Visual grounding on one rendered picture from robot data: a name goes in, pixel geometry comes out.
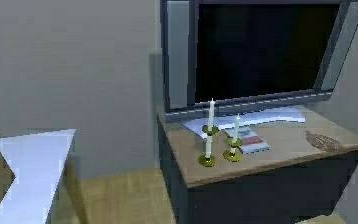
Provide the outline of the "tall white candle brass holder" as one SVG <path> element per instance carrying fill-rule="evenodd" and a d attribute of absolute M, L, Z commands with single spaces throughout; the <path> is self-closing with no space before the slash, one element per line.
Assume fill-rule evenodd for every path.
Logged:
<path fill-rule="evenodd" d="M 212 167 L 215 164 L 215 158 L 212 156 L 212 136 L 214 134 L 214 110 L 215 101 L 209 102 L 208 124 L 205 133 L 207 134 L 205 154 L 199 158 L 199 163 L 205 167 Z"/>

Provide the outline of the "short white candle brass holder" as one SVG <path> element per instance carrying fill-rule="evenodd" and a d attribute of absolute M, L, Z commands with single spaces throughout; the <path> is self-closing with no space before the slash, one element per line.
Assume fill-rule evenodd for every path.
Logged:
<path fill-rule="evenodd" d="M 229 142 L 230 150 L 223 153 L 224 158 L 230 162 L 238 162 L 240 160 L 240 155 L 238 154 L 238 147 L 241 144 L 241 141 L 238 139 L 239 123 L 240 115 L 237 115 L 235 117 L 232 139 Z"/>

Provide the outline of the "red and white book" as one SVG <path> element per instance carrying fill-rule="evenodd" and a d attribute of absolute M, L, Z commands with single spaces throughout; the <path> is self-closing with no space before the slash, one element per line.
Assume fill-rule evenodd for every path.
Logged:
<path fill-rule="evenodd" d="M 227 143 L 232 139 L 234 128 L 225 129 L 227 135 Z M 256 132 L 248 126 L 239 127 L 238 139 L 241 141 L 238 151 L 243 154 L 255 153 L 269 149 L 269 145 Z"/>

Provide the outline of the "black television set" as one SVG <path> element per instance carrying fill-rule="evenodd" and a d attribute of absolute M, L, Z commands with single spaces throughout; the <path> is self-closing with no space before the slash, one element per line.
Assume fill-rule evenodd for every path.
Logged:
<path fill-rule="evenodd" d="M 161 0 L 170 122 L 328 100 L 358 0 Z"/>

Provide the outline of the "dark cabinet with wooden top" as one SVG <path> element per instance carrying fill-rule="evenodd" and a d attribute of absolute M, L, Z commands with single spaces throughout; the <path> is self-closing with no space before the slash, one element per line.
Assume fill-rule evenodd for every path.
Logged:
<path fill-rule="evenodd" d="M 214 122 L 221 129 L 212 141 L 216 163 L 204 167 L 198 159 L 208 121 L 158 117 L 160 168 L 176 223 L 296 224 L 331 214 L 358 165 L 358 135 L 302 106 L 247 113 L 240 120 L 269 149 L 226 160 L 223 130 L 234 119 L 221 117 Z M 307 142 L 307 131 L 344 149 L 319 150 Z"/>

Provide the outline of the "brown feather-shaped object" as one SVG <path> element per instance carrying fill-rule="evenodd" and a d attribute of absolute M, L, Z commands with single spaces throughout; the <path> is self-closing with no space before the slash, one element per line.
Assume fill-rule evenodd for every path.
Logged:
<path fill-rule="evenodd" d="M 344 149 L 343 145 L 337 140 L 325 135 L 311 133 L 309 131 L 306 132 L 306 140 L 311 146 L 325 152 Z"/>

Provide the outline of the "pale blue glass table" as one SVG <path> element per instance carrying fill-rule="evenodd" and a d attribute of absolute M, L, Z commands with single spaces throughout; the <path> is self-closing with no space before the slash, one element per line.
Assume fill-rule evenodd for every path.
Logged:
<path fill-rule="evenodd" d="M 0 224 L 52 224 L 58 188 L 67 190 L 79 224 L 88 224 L 70 157 L 73 129 L 0 138 L 0 152 L 14 180 L 0 202 Z"/>

